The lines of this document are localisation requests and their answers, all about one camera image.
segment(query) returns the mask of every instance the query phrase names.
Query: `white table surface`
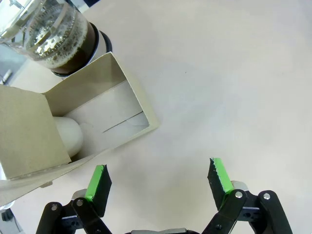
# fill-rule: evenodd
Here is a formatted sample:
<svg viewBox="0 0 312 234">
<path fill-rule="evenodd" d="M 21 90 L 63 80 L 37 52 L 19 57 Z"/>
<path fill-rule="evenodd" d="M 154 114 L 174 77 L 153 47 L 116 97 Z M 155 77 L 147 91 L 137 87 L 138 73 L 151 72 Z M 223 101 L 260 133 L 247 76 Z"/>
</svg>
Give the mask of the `white table surface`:
<svg viewBox="0 0 312 234">
<path fill-rule="evenodd" d="M 293 233 L 312 232 L 312 3 L 101 0 L 85 16 L 110 37 L 161 126 L 18 199 L 13 212 L 26 233 L 46 203 L 65 205 L 86 188 L 97 164 L 108 164 L 113 181 L 103 220 L 114 234 L 202 232 L 216 213 L 209 157 L 253 194 L 274 190 Z M 32 70 L 14 85 L 41 91 L 59 82 Z M 232 233 L 253 232 L 239 222 Z"/>
</svg>

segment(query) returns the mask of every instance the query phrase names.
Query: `cardboard box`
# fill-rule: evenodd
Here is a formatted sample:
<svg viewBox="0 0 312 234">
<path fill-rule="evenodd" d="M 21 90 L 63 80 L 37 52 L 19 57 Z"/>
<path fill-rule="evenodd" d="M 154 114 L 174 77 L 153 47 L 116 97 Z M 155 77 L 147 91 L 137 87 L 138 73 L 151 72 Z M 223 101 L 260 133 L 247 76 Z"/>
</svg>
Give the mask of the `cardboard box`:
<svg viewBox="0 0 312 234">
<path fill-rule="evenodd" d="M 0 180 L 0 206 L 158 126 L 138 81 L 112 53 L 43 94 L 0 87 L 0 116 L 0 162 L 10 179 Z M 82 129 L 83 147 L 72 162 L 52 116 L 70 117 Z"/>
</svg>

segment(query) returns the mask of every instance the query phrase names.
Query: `screw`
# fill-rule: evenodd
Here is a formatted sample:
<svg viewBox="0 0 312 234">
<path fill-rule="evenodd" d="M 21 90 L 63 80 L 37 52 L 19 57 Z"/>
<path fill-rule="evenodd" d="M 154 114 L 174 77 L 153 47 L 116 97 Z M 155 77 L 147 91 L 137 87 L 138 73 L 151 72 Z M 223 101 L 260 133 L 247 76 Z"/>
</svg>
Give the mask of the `screw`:
<svg viewBox="0 0 312 234">
<path fill-rule="evenodd" d="M 265 193 L 265 194 L 263 195 L 263 198 L 266 199 L 266 200 L 269 200 L 269 199 L 271 198 L 271 196 L 270 196 L 270 194 Z"/>
<path fill-rule="evenodd" d="M 221 229 L 222 229 L 222 226 L 221 226 L 220 224 L 217 224 L 217 225 L 215 226 L 215 228 L 216 228 L 217 230 L 221 230 Z"/>
<path fill-rule="evenodd" d="M 236 193 L 235 193 L 235 196 L 236 196 L 237 198 L 242 198 L 242 197 L 243 197 L 243 194 L 242 194 L 241 192 L 236 192 Z"/>
<path fill-rule="evenodd" d="M 77 204 L 78 206 L 82 206 L 82 205 L 83 205 L 83 200 L 79 199 L 79 200 L 76 202 L 76 204 Z"/>
<path fill-rule="evenodd" d="M 52 211 L 56 211 L 58 208 L 58 205 L 57 204 L 53 204 L 52 207 L 51 207 L 51 210 Z"/>
</svg>

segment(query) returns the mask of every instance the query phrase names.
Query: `glass jar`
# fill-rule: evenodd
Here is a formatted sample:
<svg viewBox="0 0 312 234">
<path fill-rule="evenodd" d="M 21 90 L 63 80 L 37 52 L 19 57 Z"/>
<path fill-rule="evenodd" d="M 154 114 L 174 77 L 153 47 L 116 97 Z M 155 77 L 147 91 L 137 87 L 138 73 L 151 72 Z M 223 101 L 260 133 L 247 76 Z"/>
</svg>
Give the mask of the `glass jar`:
<svg viewBox="0 0 312 234">
<path fill-rule="evenodd" d="M 93 55 L 95 30 L 63 0 L 0 0 L 0 43 L 69 75 Z"/>
</svg>

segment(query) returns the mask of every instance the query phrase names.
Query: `open box flap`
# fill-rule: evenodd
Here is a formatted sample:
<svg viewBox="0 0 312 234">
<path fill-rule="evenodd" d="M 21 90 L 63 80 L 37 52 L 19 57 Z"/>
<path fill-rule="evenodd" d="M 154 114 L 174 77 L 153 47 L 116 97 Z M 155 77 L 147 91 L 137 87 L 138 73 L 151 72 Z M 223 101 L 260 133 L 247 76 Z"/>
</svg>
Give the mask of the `open box flap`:
<svg viewBox="0 0 312 234">
<path fill-rule="evenodd" d="M 41 185 L 48 183 L 84 164 L 93 156 L 85 157 L 67 165 L 49 168 L 40 172 L 28 174 L 12 180 L 0 180 L 0 206 L 6 205 L 17 198 L 33 191 Z"/>
<path fill-rule="evenodd" d="M 107 53 L 44 93 L 53 116 L 64 116 L 126 80 L 112 53 Z"/>
<path fill-rule="evenodd" d="M 0 162 L 8 179 L 70 162 L 44 95 L 0 85 Z"/>
</svg>

